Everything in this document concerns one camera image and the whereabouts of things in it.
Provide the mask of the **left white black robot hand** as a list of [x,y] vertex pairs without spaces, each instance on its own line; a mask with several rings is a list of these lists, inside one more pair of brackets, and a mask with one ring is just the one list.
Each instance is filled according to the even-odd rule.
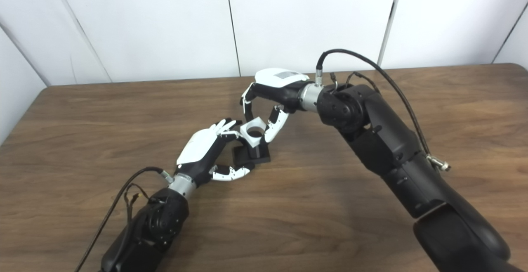
[[209,128],[194,133],[177,158],[177,175],[188,176],[199,188],[211,180],[229,182],[249,174],[256,167],[254,163],[241,166],[216,163],[227,143],[243,138],[234,129],[241,123],[240,120],[224,118]]

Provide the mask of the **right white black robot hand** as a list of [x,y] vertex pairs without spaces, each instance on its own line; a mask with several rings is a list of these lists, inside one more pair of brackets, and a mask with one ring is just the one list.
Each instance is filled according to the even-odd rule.
[[277,103],[264,124],[261,144],[269,144],[281,131],[290,114],[301,110],[301,92],[311,80],[305,74],[280,68],[260,70],[255,81],[243,92],[240,105],[247,122],[254,119],[252,100],[260,97]]

